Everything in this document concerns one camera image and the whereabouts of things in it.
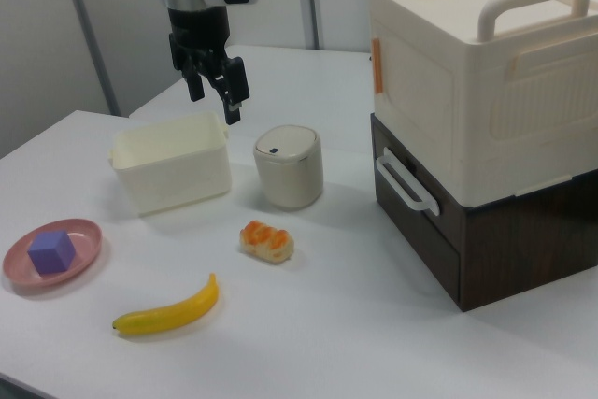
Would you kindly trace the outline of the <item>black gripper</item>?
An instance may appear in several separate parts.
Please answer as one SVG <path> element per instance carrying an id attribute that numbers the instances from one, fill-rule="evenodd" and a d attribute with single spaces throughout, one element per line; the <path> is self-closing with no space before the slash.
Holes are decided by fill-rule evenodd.
<path id="1" fill-rule="evenodd" d="M 228 125 L 241 120 L 240 108 L 249 99 L 249 85 L 244 62 L 228 58 L 225 43 L 230 36 L 226 7 L 209 7 L 201 11 L 168 9 L 172 32 L 169 36 L 173 66 L 181 71 L 192 102 L 205 97 L 201 75 L 192 60 L 199 58 L 209 69 L 219 69 L 217 91 L 223 103 Z"/>

